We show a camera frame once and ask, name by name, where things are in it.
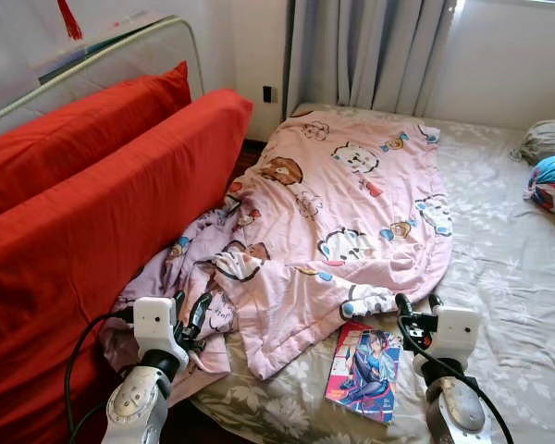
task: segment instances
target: wall outlet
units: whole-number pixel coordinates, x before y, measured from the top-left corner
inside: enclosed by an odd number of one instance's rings
[[[263,101],[266,104],[276,104],[278,102],[278,88],[273,86],[264,86]]]

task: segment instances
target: captain america shield pillow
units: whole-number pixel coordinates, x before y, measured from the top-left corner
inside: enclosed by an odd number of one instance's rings
[[[541,160],[533,168],[526,197],[555,213],[555,155]]]

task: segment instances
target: wooden floor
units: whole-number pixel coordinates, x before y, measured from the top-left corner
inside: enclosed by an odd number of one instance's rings
[[[254,165],[265,144],[255,141],[244,141],[239,158],[232,170],[230,182],[244,173],[244,170]],[[208,416],[197,410],[189,400],[175,405],[168,412],[165,428],[163,429],[161,444],[250,444],[250,441],[232,435],[224,430]]]

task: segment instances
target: pillow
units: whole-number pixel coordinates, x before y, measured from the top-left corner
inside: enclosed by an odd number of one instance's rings
[[[0,136],[0,214],[98,162],[191,102],[187,63],[128,80]]]
[[[524,197],[530,197],[538,205],[555,213],[555,155],[541,160],[535,166]]]
[[[555,155],[555,120],[546,120],[531,127],[517,157],[523,157],[530,165]]]
[[[64,441],[62,381],[79,334],[141,265],[222,201],[251,111],[234,92],[211,92],[0,215],[0,442]],[[94,336],[86,342],[75,401],[91,395],[96,373]]]

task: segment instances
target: wire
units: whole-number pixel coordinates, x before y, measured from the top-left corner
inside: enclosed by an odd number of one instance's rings
[[[413,338],[407,332],[407,329],[405,328],[405,325],[402,323],[402,319],[410,319],[411,320],[412,318],[407,314],[403,314],[403,315],[397,317],[397,325],[399,326],[399,329],[401,330],[401,333],[402,333],[403,337],[405,339],[407,339],[409,341],[409,343],[413,346],[413,348],[419,354],[424,356],[428,361],[431,361],[433,363],[436,363],[436,364],[440,365],[442,368],[444,368],[446,371],[448,371],[451,375],[456,377],[458,380],[462,381],[472,391],[474,391],[477,394],[477,396],[479,398],[481,398],[485,402],[485,404],[487,404],[487,407],[489,407],[489,410],[491,410],[493,415],[496,417],[496,420],[498,421],[499,427],[501,427],[501,431],[503,432],[503,435],[506,437],[506,440],[508,441],[508,444],[513,444],[514,441],[512,439],[512,434],[510,433],[510,429],[508,428],[505,421],[501,417],[501,414],[498,411],[498,409],[496,408],[496,406],[493,405],[493,402],[491,402],[491,399],[485,394],[485,392],[481,388],[479,388],[477,385],[473,384],[473,382],[471,382],[466,376],[461,375],[459,372],[454,370],[452,367],[443,363],[439,359],[436,359],[431,354],[428,354],[424,349],[422,349],[419,345],[417,345],[417,343],[415,343]]]
[[[98,404],[96,404],[94,407],[91,408],[91,410],[89,410],[88,413],[86,413],[82,419],[80,419],[78,421],[78,423],[76,424],[76,426],[74,427],[74,430],[72,430],[72,433],[70,435],[70,439],[68,441],[68,444],[75,444],[76,443],[76,436],[78,435],[78,433],[80,432],[80,429],[82,428],[82,426],[84,426],[84,423],[88,421],[88,419],[93,416],[95,413],[97,413],[99,410],[101,410],[102,408],[104,408],[107,403],[108,403],[109,399],[105,399],[102,400],[101,402],[99,402]]]
[[[110,317],[119,317],[119,312],[101,314],[95,317],[89,323],[89,325],[86,326],[86,328],[84,328],[84,331],[78,338],[78,341],[76,342],[76,346],[74,347],[74,350],[70,355],[70,359],[68,360],[68,365],[66,365],[66,375],[64,376],[64,398],[66,403],[66,418],[68,420],[68,430],[70,432],[71,437],[73,437],[72,434],[74,433],[74,415],[72,413],[72,400],[70,398],[70,377],[72,375],[72,368],[74,367],[74,362],[76,361],[78,353],[80,352],[80,348],[82,347],[82,342],[84,342],[86,337],[89,336],[89,333],[94,328],[94,326],[96,326],[99,322],[105,319],[108,319]]]

